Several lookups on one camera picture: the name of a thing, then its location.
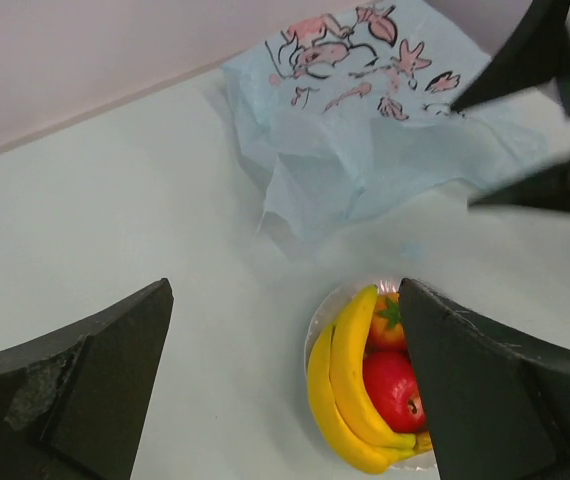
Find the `yellow fake fruit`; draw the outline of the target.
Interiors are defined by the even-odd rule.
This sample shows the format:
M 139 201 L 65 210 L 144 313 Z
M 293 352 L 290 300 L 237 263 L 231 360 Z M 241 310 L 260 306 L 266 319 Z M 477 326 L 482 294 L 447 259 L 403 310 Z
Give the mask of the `yellow fake fruit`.
M 382 474 L 432 450 L 394 283 L 332 292 L 312 317 L 305 372 L 316 425 L 353 468 Z

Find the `red fake apple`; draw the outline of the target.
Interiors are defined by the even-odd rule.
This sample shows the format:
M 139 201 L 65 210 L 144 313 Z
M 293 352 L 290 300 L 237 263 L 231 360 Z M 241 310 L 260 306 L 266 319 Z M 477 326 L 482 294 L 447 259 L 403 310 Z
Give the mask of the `red fake apple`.
M 426 427 L 418 383 L 409 357 L 398 351 L 377 351 L 363 362 L 364 385 L 375 409 L 397 433 Z

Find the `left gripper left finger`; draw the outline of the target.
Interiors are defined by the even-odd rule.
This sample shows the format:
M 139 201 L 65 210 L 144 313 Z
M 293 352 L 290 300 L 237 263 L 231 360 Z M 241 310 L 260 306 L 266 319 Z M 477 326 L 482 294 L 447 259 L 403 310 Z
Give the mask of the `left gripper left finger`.
M 0 479 L 128 479 L 170 325 L 166 279 L 0 351 Z

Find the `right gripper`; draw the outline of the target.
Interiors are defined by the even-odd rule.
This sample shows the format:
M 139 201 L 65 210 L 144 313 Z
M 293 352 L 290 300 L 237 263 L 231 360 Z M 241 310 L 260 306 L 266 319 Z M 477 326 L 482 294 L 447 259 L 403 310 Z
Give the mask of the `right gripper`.
M 534 0 L 484 70 L 451 103 L 463 111 L 555 78 L 570 117 L 570 1 Z M 570 214 L 570 157 L 468 202 Z

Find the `orange red fake peach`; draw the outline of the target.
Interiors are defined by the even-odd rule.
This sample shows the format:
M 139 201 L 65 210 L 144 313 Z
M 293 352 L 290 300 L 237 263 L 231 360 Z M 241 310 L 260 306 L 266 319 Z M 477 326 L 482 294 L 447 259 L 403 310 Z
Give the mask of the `orange red fake peach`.
M 370 350 L 407 350 L 397 292 L 388 292 L 377 297 L 367 345 Z

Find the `light blue plastic bag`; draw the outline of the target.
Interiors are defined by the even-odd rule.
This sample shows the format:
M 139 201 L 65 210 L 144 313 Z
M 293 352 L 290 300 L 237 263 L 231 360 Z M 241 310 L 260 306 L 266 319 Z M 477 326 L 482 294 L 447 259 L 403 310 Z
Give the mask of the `light blue plastic bag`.
M 424 1 L 370 1 L 281 29 L 222 68 L 260 231 L 293 259 L 460 181 L 486 190 L 570 151 L 570 120 L 529 91 L 464 112 L 488 63 Z

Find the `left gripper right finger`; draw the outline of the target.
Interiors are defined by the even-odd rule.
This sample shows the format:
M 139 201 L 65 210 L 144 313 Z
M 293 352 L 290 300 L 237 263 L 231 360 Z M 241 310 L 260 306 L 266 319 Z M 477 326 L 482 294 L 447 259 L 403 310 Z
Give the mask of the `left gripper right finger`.
M 400 312 L 443 479 L 570 479 L 570 349 L 402 279 Z

